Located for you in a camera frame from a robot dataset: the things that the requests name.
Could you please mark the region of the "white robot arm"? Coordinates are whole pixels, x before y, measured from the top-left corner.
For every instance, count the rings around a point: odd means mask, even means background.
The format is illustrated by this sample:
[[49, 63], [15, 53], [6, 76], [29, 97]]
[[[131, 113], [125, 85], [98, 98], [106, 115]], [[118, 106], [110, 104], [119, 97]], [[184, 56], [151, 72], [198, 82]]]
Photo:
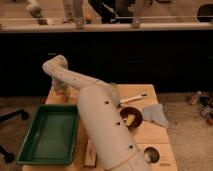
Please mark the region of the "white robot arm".
[[118, 112], [116, 86], [69, 70], [62, 55], [44, 62], [42, 69], [55, 89], [71, 86], [78, 90], [77, 109], [105, 171], [151, 171]]

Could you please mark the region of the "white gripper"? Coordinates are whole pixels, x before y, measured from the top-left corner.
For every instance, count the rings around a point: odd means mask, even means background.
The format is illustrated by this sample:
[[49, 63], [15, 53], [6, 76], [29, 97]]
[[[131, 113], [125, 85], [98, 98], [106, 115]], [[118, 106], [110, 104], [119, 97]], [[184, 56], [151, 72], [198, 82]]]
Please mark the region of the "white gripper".
[[62, 95], [65, 99], [70, 97], [70, 89], [66, 83], [60, 81], [59, 79], [52, 78], [52, 86], [57, 95]]

